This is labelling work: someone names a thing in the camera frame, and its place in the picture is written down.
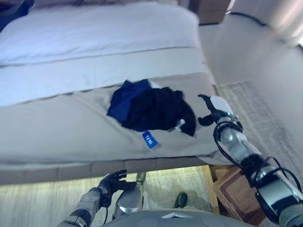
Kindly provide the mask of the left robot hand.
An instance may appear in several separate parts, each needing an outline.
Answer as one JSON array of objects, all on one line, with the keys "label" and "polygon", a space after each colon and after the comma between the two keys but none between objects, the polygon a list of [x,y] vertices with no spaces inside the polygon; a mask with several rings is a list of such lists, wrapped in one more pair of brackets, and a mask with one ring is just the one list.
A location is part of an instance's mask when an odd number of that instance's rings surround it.
[{"label": "left robot hand", "polygon": [[128,191],[134,189],[136,182],[127,182],[124,178],[127,177],[127,170],[119,170],[112,174],[107,174],[99,183],[98,188],[102,191],[104,200],[108,204],[111,203],[112,196],[117,191]]}]

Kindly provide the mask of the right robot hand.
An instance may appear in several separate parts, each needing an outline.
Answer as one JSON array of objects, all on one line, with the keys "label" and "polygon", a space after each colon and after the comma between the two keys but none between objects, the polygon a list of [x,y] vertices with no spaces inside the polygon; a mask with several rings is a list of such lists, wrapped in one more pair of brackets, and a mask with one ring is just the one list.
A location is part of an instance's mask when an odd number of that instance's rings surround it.
[{"label": "right robot hand", "polygon": [[205,117],[198,117],[198,123],[202,126],[210,126],[214,122],[218,123],[221,118],[228,118],[231,121],[238,119],[234,114],[228,102],[220,96],[207,96],[199,94],[198,97],[202,98],[210,114]]}]

